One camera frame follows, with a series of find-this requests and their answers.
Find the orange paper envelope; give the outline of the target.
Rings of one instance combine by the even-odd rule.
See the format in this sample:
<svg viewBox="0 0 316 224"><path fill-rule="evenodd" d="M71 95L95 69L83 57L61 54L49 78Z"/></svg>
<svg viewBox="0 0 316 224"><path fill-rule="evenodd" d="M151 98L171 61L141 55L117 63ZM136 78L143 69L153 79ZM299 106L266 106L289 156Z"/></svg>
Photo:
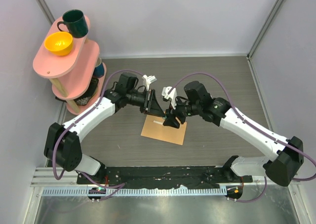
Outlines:
<svg viewBox="0 0 316 224"><path fill-rule="evenodd" d="M179 129L176 129L154 123L154 120L164 122L161 117L147 115L141 132L141 136L177 145L183 145L187 128L186 122L184 124L181 124Z"/></svg>

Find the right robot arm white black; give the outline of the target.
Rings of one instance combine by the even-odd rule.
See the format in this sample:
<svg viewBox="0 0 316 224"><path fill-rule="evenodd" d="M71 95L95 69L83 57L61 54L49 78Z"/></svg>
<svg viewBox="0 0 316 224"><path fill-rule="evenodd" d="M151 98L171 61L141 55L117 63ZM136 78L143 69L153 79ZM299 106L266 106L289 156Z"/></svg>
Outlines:
<svg viewBox="0 0 316 224"><path fill-rule="evenodd" d="M214 123L240 136L262 154L262 157L245 158L232 156L223 176L234 182L241 176L267 176L275 184L286 187L293 180L304 162L303 142L292 137L278 135L247 116L224 98L213 98L199 81L185 85L186 97L180 97L176 89L164 87L162 97L170 101L166 110L165 126L179 128L189 116L199 115L203 120Z"/></svg>

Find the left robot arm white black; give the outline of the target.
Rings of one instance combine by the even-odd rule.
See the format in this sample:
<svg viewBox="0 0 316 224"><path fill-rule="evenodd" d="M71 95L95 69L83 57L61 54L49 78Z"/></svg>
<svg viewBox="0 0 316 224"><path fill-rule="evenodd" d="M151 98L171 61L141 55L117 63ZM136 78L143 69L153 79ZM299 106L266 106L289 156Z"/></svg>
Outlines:
<svg viewBox="0 0 316 224"><path fill-rule="evenodd" d="M140 113L164 117L158 104L156 91L150 85L156 77L143 75L143 84L134 71L121 71L117 82L109 89L104 88L97 101L74 119L64 123L54 123L49 127L44 156L52 161L55 179L62 178L57 167L63 171L78 171L88 175L94 184L104 181L104 164L82 153L83 139L102 121L117 113L126 105L137 106Z"/></svg>

